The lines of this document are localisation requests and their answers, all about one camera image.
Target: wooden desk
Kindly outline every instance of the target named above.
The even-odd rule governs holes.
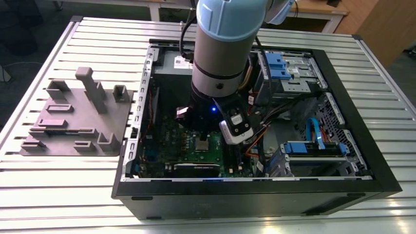
[[[298,14],[297,17],[308,19],[328,20],[322,33],[333,33],[338,23],[349,11],[340,2],[337,7],[326,5],[326,0],[297,0]],[[288,17],[294,17],[296,4],[292,5]]]
[[[58,6],[60,1],[52,0],[54,5]],[[130,6],[146,6],[150,11],[150,20],[160,21],[160,8],[177,8],[188,9],[188,7],[180,6],[174,3],[166,3],[164,0],[64,0],[73,2],[86,2],[86,3],[102,3],[114,5],[130,5]],[[297,0],[298,5],[298,15],[300,18],[308,19],[321,19],[326,20],[326,25],[324,27],[322,33],[333,33],[340,20],[345,15],[348,15],[348,10],[342,3],[337,7],[326,5],[325,0]],[[288,17],[294,17],[296,6],[293,4]]]

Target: blue drive bracket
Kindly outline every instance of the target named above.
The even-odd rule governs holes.
[[[341,155],[345,156],[349,153],[348,147],[345,146],[345,144],[340,143],[338,144],[338,149],[341,152]]]
[[[285,148],[285,153],[286,154],[300,154],[300,153],[306,153],[306,146],[304,143],[301,142],[290,142],[290,143],[285,143],[284,144],[284,148]]]
[[[265,53],[265,60],[270,69],[272,79],[289,80],[292,75],[286,72],[286,62],[280,54]]]

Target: motherboard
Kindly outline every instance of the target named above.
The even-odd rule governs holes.
[[[224,143],[220,131],[201,140],[200,133],[185,129],[170,117],[162,116],[161,122],[157,132],[142,140],[136,167],[140,177],[250,176],[249,158],[241,158],[237,148]]]

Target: aluminum profile table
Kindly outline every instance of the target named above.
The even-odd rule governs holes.
[[[0,134],[0,231],[416,233],[414,108],[366,45],[349,35],[266,29],[258,32],[264,45],[326,51],[404,190],[386,199],[360,203],[329,216],[138,221],[121,202],[109,197],[117,157],[18,155],[48,98],[44,89],[50,80],[64,79],[70,87],[81,87],[74,71],[78,66],[88,66],[104,88],[122,84],[137,90],[149,39],[180,36],[176,23],[77,17],[73,20]],[[185,40],[194,39],[194,31],[192,26]]]

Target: metal bracket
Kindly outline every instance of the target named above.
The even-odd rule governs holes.
[[[281,80],[285,93],[309,93],[308,83],[301,79]]]

